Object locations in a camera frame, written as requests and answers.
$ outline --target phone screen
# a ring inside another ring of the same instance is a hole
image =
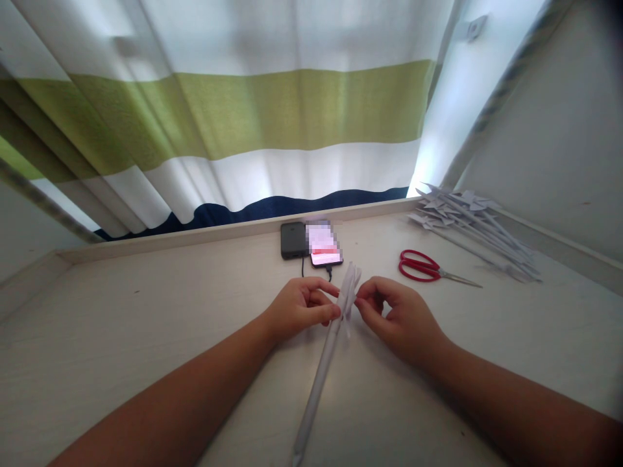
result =
[[[342,262],[342,250],[328,222],[307,224],[306,231],[312,265],[333,265]]]

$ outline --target white desk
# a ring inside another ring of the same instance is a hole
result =
[[[623,389],[623,298],[539,254],[544,284],[519,284],[408,223],[403,213],[336,226],[363,280],[416,288],[466,349],[611,416]],[[0,464],[40,466],[118,405],[261,313],[300,261],[264,233],[73,265],[0,327]],[[476,289],[401,276],[405,248]],[[334,269],[340,284],[345,267]],[[306,264],[306,274],[324,276]],[[343,329],[308,442],[312,465],[483,465],[504,460],[403,365],[358,312]],[[326,329],[270,357],[202,465],[285,466]]]

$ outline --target paper craft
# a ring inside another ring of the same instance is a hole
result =
[[[305,452],[305,445],[307,439],[310,437],[312,431],[313,419],[318,409],[318,403],[320,402],[320,395],[323,391],[324,381],[329,371],[329,364],[331,358],[333,358],[333,352],[336,347],[337,333],[342,321],[346,322],[347,335],[350,338],[350,315],[351,308],[355,301],[355,289],[361,278],[361,269],[354,266],[351,263],[348,264],[348,269],[344,280],[342,281],[342,287],[339,290],[339,296],[337,297],[337,306],[339,306],[342,314],[339,320],[331,321],[329,330],[324,342],[323,353],[320,356],[320,363],[316,370],[316,377],[313,379],[313,385],[311,386],[310,398],[307,401],[305,407],[305,413],[303,419],[300,422],[299,432],[297,439],[294,443],[294,454],[292,457],[293,467],[297,467],[303,460],[303,453]]]
[[[453,193],[431,184],[430,193],[416,190],[421,196],[417,211],[421,214],[410,214],[409,217],[424,229],[452,241],[456,245],[475,254],[487,264],[504,271],[512,278],[521,282],[541,281],[539,271],[533,264],[533,253],[529,247],[515,239],[489,212],[490,208],[499,208],[495,201],[478,196],[473,190],[455,191]],[[473,241],[485,246],[496,255],[511,264],[502,264],[477,254],[475,250],[462,242],[457,242],[439,232],[440,229],[451,228]]]

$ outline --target scissors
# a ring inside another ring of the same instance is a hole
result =
[[[407,253],[421,256],[424,259],[427,259],[429,262],[425,263],[423,261],[418,261],[417,259],[411,259],[407,257]],[[411,274],[409,274],[403,269],[403,266],[407,266],[415,270],[418,270],[419,272],[423,272],[425,275],[430,276],[430,278],[420,278],[420,277],[412,276]],[[454,281],[461,282],[467,285],[471,285],[473,287],[480,287],[482,289],[482,285],[478,285],[475,282],[471,282],[462,277],[455,276],[454,274],[450,274],[449,272],[445,272],[431,257],[428,257],[424,253],[420,253],[415,250],[405,250],[402,253],[400,253],[400,263],[398,263],[398,269],[400,270],[403,276],[406,276],[409,279],[417,280],[418,282],[434,282],[441,278],[446,278],[446,279],[452,279]]]

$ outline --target white stripe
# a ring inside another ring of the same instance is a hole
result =
[[[1,45],[14,76],[64,79],[53,55],[66,73],[119,80],[154,80],[172,71],[352,71],[437,60],[453,4],[160,0],[142,3],[145,17],[138,0],[14,2],[30,25],[16,22],[14,9],[0,16]]]
[[[338,190],[379,192],[406,187],[418,147],[416,140],[346,143],[313,151],[263,149],[218,161],[183,156],[145,172],[145,176],[186,224],[205,203],[239,211],[271,196],[314,200]],[[110,181],[116,176],[106,178]],[[223,198],[216,196],[218,191],[210,182],[214,179],[221,181]]]
[[[52,201],[58,204],[67,214],[72,216],[77,222],[81,223],[85,228],[94,232],[99,229],[99,225],[88,217],[84,211],[74,204],[72,200],[67,198],[65,194],[59,190],[47,178],[39,178],[31,180],[31,183],[38,189],[43,191]]]
[[[46,46],[10,1],[0,1],[0,63],[14,77],[68,81]]]
[[[181,156],[145,173],[134,166],[115,175],[57,184],[78,205],[73,208],[53,193],[48,180],[35,184],[87,228],[96,230],[99,224],[111,237],[121,237],[157,227],[171,212],[187,224],[205,203],[240,211],[272,196],[315,200],[339,190],[406,187],[419,144],[416,140],[345,143],[313,151],[263,149],[218,161]]]

